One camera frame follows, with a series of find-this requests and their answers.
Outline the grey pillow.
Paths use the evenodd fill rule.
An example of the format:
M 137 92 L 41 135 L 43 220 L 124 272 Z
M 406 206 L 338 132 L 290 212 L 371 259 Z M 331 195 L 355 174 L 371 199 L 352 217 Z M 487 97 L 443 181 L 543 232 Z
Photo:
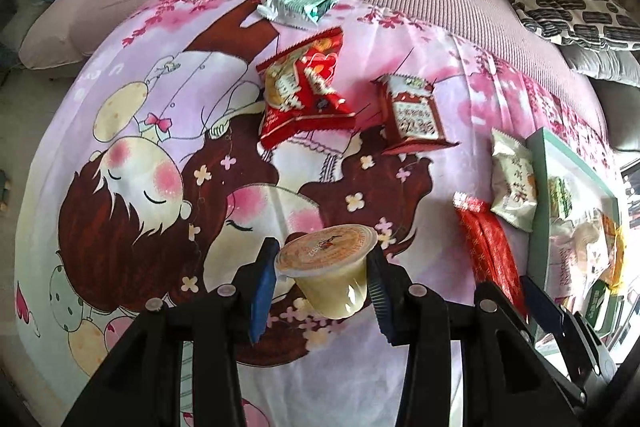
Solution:
M 579 75 L 639 87 L 639 62 L 632 52 L 593 51 L 581 46 L 560 46 L 559 50 L 567 66 Z

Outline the green cow cracker packet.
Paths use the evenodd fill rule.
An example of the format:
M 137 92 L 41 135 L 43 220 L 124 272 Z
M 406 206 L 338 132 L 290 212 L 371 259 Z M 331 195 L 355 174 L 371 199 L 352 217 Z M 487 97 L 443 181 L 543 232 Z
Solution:
M 565 220 L 573 210 L 573 199 L 566 181 L 559 176 L 548 180 L 549 208 L 551 219 Z

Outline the teal shallow cardboard tray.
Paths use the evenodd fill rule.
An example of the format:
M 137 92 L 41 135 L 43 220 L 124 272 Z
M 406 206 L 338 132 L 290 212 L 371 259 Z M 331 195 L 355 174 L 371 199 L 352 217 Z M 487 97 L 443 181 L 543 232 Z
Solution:
M 614 329 L 622 301 L 608 287 L 620 225 L 618 200 L 550 130 L 529 135 L 526 146 L 533 156 L 537 187 L 527 275 L 554 303 L 582 312 L 605 337 Z

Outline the red white snack box packet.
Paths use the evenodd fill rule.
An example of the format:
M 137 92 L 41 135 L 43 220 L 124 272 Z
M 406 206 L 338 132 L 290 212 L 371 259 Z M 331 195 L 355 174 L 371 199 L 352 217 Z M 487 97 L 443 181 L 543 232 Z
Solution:
M 371 83 L 383 118 L 387 142 L 383 155 L 426 153 L 459 145 L 446 138 L 433 83 L 398 74 L 385 74 Z

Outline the yellow pudding cup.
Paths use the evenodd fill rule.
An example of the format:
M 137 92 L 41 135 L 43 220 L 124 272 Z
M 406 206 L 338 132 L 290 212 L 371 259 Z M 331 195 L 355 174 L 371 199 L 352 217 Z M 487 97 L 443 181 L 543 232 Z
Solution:
M 311 308 L 322 317 L 343 320 L 367 298 L 367 255 L 378 234 L 367 225 L 334 225 L 283 246 L 274 266 L 295 281 Z

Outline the clear steamed cake packet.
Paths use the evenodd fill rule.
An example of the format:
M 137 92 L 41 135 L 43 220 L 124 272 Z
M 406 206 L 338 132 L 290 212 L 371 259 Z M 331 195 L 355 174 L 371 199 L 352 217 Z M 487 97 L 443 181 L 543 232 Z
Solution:
M 593 209 L 582 218 L 552 223 L 546 287 L 553 299 L 584 299 L 608 267 L 603 215 Z

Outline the green biscuit packet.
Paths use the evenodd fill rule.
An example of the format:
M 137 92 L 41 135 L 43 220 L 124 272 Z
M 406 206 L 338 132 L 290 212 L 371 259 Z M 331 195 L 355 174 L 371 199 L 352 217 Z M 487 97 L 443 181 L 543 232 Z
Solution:
M 597 280 L 589 291 L 585 317 L 599 337 L 612 333 L 620 312 L 620 295 L 605 281 Z

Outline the yellow cake clear packet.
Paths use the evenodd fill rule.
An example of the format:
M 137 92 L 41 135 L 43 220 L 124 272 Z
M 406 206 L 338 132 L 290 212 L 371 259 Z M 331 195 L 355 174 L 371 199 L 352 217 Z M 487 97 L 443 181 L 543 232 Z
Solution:
M 608 248 L 608 267 L 601 274 L 603 281 L 611 293 L 620 290 L 623 280 L 623 267 L 625 257 L 625 241 L 623 228 L 607 215 L 602 216 L 603 233 Z

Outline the pink cartoon print blanket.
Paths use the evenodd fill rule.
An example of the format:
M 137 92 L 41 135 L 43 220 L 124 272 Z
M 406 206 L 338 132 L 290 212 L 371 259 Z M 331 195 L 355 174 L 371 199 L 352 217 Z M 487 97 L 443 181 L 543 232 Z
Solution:
M 546 128 L 613 190 L 605 134 L 467 38 L 389 8 L 338 0 L 312 31 L 258 0 L 153 0 L 128 16 L 70 87 L 30 166 L 18 218 L 15 311 L 35 367 L 73 404 L 151 299 L 190 303 L 227 284 L 268 237 L 375 229 L 413 280 L 473 298 L 456 192 L 491 196 L 491 130 Z M 344 41 L 333 88 L 352 130 L 299 132 L 266 150 L 257 66 L 321 31 Z M 446 150 L 385 156 L 372 80 L 434 84 Z

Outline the teal foil candy packet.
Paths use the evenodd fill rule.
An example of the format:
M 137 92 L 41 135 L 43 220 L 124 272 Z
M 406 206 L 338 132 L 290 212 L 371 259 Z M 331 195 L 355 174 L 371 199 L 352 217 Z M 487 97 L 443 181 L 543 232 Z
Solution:
M 298 29 L 311 29 L 319 26 L 322 17 L 336 2 L 337 0 L 262 0 L 256 6 L 256 11 L 270 22 Z

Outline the red foil snack packet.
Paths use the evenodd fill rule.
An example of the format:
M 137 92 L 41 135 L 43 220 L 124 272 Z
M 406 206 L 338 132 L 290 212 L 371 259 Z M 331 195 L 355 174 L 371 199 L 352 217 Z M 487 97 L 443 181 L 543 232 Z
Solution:
M 527 315 L 518 267 L 506 233 L 497 216 L 475 196 L 456 192 L 452 196 L 477 283 L 495 283 L 523 317 Z

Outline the black white patterned pillow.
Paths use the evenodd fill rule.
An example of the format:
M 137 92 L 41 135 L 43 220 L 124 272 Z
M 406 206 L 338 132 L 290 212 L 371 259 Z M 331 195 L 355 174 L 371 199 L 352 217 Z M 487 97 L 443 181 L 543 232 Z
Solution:
M 639 24 L 614 0 L 509 0 L 523 26 L 557 46 L 639 49 Z

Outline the cream peach cake packet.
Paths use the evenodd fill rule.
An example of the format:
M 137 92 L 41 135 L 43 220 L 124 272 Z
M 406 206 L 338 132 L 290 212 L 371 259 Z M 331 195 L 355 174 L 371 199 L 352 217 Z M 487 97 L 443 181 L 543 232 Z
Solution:
M 533 155 L 520 141 L 498 129 L 491 130 L 491 211 L 527 233 L 533 232 L 537 189 Z

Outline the red snack bag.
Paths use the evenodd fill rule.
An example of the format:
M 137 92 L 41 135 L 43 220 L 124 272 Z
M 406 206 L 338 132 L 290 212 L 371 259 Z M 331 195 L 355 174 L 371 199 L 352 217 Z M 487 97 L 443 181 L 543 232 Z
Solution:
M 263 148 L 271 150 L 299 132 L 355 128 L 356 113 L 333 88 L 343 41 L 343 29 L 333 27 L 257 66 L 264 84 Z

